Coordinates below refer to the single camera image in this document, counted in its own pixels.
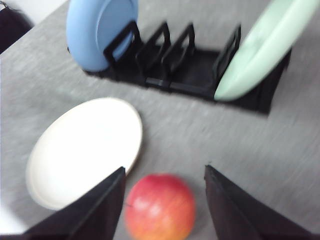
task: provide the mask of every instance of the apple skin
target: apple skin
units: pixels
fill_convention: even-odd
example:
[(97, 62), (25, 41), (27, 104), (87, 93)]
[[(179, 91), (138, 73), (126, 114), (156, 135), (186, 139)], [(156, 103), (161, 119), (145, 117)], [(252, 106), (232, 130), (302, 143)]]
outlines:
[(125, 225), (135, 240), (184, 240), (194, 226), (195, 216), (191, 190), (171, 174), (143, 177), (125, 202)]

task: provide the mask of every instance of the dish rack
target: dish rack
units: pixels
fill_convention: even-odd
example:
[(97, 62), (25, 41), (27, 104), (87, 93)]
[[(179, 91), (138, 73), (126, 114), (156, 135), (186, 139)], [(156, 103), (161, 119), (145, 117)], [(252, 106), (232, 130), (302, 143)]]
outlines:
[[(132, 42), (120, 59), (113, 52), (132, 34)], [(157, 41), (163, 36), (164, 41)], [(241, 26), (238, 25), (222, 50), (196, 47), (195, 30), (190, 23), (172, 44), (166, 22), (143, 42), (135, 21), (131, 21), (103, 51), (109, 67), (88, 75), (117, 82), (127, 82), (146, 88), (157, 88), (168, 93), (181, 93), (214, 103), (241, 107), (268, 114), (277, 85), (288, 67), (292, 48), (273, 70), (250, 92), (233, 101), (214, 100), (215, 91), (239, 49)]]

